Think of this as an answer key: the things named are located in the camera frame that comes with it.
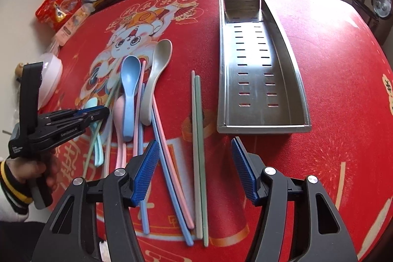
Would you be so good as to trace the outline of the left hand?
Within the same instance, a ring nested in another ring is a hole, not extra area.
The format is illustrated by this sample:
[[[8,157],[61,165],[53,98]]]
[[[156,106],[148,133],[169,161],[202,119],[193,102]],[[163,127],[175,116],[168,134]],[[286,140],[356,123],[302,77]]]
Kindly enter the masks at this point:
[[[54,191],[57,188],[59,161],[55,155],[55,150],[47,152],[45,157],[44,162],[30,161],[25,158],[7,159],[5,162],[18,182],[25,183],[30,179],[45,176],[47,186]]]

